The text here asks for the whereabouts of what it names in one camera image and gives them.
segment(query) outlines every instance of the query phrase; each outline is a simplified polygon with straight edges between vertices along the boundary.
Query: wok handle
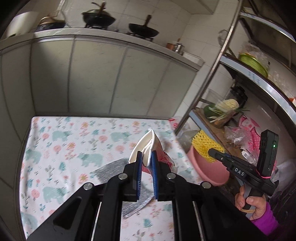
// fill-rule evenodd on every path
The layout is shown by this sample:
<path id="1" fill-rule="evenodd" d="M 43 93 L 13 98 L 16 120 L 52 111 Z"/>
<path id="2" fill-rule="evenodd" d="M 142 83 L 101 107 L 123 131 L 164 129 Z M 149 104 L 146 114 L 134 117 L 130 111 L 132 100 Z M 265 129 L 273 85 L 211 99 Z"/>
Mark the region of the wok handle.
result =
<path id="1" fill-rule="evenodd" d="M 92 4 L 95 4 L 95 5 L 97 5 L 97 6 L 100 7 L 100 11 L 99 11 L 99 13 L 98 13 L 98 16 L 101 15 L 102 11 L 105 9 L 106 2 L 102 2 L 102 5 L 99 5 L 99 4 L 97 4 L 96 2 L 91 2 L 91 3 L 92 3 Z"/>
<path id="2" fill-rule="evenodd" d="M 150 22 L 151 17 L 152 17 L 151 15 L 147 15 L 147 18 L 146 18 L 145 24 L 143 25 L 144 27 L 146 27 L 147 24 Z"/>

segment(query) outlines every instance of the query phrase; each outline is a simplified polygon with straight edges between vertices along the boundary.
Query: pink basin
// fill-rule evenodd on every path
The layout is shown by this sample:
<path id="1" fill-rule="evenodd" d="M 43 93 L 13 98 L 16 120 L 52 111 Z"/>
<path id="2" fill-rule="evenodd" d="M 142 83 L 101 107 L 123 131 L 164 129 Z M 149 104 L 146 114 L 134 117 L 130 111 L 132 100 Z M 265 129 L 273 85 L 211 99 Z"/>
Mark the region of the pink basin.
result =
<path id="1" fill-rule="evenodd" d="M 202 180 L 210 182 L 214 186 L 221 186 L 227 182 L 229 171 L 226 170 L 222 162 L 208 162 L 193 146 L 191 146 L 187 156 Z"/>

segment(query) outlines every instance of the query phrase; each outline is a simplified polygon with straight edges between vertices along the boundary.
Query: hand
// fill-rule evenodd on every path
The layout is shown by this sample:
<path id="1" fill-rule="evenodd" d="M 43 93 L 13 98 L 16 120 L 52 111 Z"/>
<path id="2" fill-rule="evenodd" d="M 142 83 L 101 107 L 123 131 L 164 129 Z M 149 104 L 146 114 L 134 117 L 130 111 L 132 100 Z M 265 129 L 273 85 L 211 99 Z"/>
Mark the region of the hand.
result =
<path id="1" fill-rule="evenodd" d="M 250 204 L 251 206 L 255 206 L 256 210 L 253 213 L 250 220 L 258 219 L 263 216 L 263 214 L 266 211 L 266 200 L 264 197 L 248 197 L 245 201 L 244 199 L 244 185 L 241 186 L 239 193 L 235 195 L 235 206 L 238 208 L 238 210 L 241 210 L 245 202 L 247 204 Z"/>

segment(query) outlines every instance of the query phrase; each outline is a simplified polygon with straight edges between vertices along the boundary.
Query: saucepan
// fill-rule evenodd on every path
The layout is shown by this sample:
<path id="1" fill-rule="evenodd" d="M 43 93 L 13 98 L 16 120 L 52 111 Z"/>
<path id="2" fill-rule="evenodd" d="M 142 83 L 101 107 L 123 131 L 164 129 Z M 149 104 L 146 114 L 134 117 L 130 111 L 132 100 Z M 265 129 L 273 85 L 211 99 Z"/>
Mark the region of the saucepan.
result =
<path id="1" fill-rule="evenodd" d="M 40 20 L 35 32 L 55 29 L 55 28 L 63 28 L 66 22 L 64 20 L 58 20 L 53 17 L 44 17 Z"/>

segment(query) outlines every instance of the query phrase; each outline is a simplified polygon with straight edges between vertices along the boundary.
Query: purple sleeve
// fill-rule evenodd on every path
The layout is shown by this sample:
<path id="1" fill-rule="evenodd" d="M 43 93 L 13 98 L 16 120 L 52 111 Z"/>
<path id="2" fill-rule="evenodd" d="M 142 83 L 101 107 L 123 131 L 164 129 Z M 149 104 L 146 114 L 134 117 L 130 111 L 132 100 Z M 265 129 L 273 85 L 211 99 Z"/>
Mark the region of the purple sleeve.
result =
<path id="1" fill-rule="evenodd" d="M 265 235 L 271 234 L 277 227 L 278 222 L 272 214 L 270 205 L 266 202 L 266 211 L 261 218 L 251 220 L 253 224 L 256 225 Z"/>

